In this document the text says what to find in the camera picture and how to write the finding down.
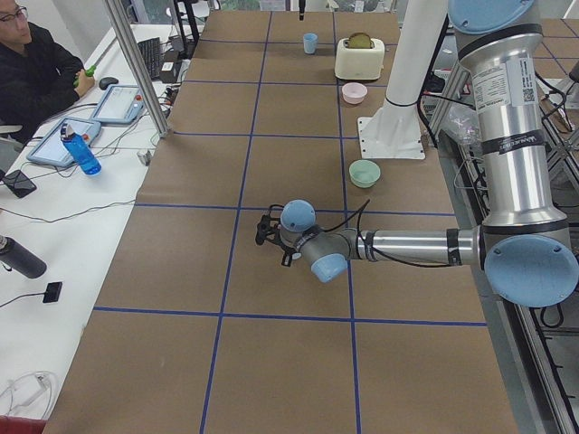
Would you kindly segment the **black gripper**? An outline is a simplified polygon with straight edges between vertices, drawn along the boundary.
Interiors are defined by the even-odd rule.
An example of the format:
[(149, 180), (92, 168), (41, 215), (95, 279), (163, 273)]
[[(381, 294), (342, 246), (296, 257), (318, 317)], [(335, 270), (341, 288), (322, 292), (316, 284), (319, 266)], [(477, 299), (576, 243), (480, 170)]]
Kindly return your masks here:
[(299, 258), (300, 254), (290, 241), (285, 241), (282, 237), (281, 215), (278, 217), (272, 215), (274, 211), (281, 212), (282, 210), (282, 205), (270, 205), (268, 207), (268, 211), (262, 215), (256, 225), (255, 243), (261, 246), (268, 242), (280, 247), (283, 250), (281, 265), (291, 266), (293, 260)]

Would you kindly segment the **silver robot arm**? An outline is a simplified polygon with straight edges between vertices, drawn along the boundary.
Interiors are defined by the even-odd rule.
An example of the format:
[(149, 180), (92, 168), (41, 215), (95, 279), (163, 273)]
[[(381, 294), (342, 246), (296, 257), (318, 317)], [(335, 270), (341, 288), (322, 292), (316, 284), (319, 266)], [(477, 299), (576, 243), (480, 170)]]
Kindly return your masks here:
[(452, 25), (458, 60), (470, 74), (479, 120), (489, 214), (469, 230), (363, 231), (321, 228), (310, 203), (265, 214), (258, 244), (304, 259), (322, 282), (352, 259), (423, 268), (476, 265), (496, 294), (525, 307), (564, 301), (578, 283), (566, 215), (553, 204), (533, 54), (543, 36), (532, 1), (412, 1), (407, 5), (384, 105), (359, 128), (374, 158), (410, 158), (411, 123), (441, 31)]

